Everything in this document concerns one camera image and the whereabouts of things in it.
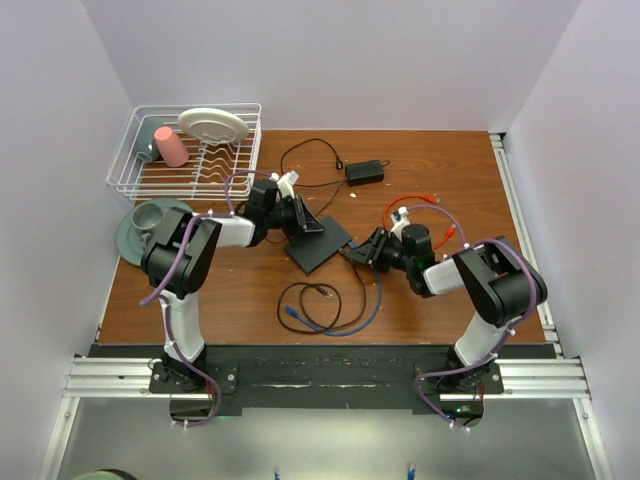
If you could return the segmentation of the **black network switch box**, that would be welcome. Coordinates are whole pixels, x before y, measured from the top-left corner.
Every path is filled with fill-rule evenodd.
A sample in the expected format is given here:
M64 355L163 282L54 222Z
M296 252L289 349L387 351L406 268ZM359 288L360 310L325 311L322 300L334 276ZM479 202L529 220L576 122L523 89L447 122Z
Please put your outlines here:
M284 248L289 258L307 275L352 241L352 235L332 216L325 217L321 224L322 232L305 234Z

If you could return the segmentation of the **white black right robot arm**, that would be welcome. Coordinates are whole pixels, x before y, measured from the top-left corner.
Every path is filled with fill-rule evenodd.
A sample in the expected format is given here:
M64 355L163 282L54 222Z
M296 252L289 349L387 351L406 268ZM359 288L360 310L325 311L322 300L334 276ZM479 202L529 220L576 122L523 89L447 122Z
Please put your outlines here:
M547 299L541 275L503 237L466 247L438 261L429 229L409 224L399 234L377 229L347 258L380 272L402 271L413 293L431 298L465 289L474 315L463 335L449 348L440 372L418 375L439 392L469 392L476 386L515 326Z

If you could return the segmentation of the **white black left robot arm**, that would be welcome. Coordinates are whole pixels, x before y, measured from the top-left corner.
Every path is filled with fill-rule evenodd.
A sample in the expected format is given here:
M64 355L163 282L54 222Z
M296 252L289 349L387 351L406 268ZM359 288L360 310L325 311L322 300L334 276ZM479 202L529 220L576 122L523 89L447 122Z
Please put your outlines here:
M301 236L324 226L294 192L288 176L256 181L244 205L227 215L194 214L172 208L146 247L141 269L153 292L140 304L160 302L165 342L161 365L185 392L214 384L206 373L205 341L200 329L199 291L207 279L217 248L254 247L271 230Z

